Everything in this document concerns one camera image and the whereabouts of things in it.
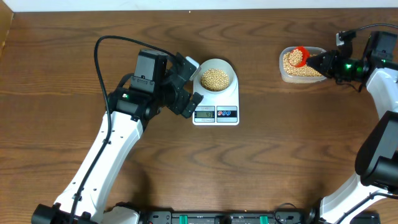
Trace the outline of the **orange measuring scoop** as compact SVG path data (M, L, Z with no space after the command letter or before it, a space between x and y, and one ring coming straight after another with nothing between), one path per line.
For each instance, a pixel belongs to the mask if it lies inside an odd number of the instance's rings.
M299 49L299 50L302 51L302 53L303 53L303 60L302 60L302 63L301 63L300 65L296 66L296 67L297 67L297 68L303 67L304 65L306 65L306 61L307 61L307 59L310 57L310 53L309 53L309 51L308 51L305 47L303 47L303 46L299 46L299 47L296 47L296 48L294 48L294 49Z

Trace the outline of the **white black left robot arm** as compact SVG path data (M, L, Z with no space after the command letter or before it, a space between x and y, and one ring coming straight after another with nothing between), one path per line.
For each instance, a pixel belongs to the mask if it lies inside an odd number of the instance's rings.
M123 76L107 96L98 135L78 172L51 207L37 206L31 222L139 223L140 213L128 205L107 212L109 193L130 150L163 107L184 118L192 116L203 97L184 86L199 71L190 57L141 50L135 71Z

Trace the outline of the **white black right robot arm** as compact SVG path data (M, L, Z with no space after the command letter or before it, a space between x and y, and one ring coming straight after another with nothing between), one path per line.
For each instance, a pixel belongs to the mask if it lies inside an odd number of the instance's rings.
M339 84L359 82L371 94L379 121L357 153L354 174L320 199L307 223L350 223L375 202L397 199L397 63L393 61L397 35L371 32L363 56L353 59L356 33L337 33L337 50L310 57L306 63Z

